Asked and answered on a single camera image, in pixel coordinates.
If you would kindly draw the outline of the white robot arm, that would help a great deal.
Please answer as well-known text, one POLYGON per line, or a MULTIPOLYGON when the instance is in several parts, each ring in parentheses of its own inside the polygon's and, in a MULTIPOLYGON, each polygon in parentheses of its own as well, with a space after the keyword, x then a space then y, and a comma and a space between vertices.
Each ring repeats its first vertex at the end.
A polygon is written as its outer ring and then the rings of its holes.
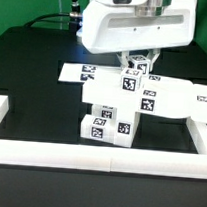
POLYGON ((92 54, 161 48, 193 40, 197 0, 91 0, 83 12, 82 43, 92 54))

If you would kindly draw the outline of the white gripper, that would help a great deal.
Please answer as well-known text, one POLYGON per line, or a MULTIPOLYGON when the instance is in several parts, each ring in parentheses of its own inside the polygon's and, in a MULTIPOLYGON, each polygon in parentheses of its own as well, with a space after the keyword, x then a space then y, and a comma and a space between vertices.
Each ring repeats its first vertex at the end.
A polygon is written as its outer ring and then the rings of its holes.
POLYGON ((91 0, 83 12, 82 42, 92 54, 148 49, 149 68, 160 48, 185 46, 195 32, 197 0, 91 0))

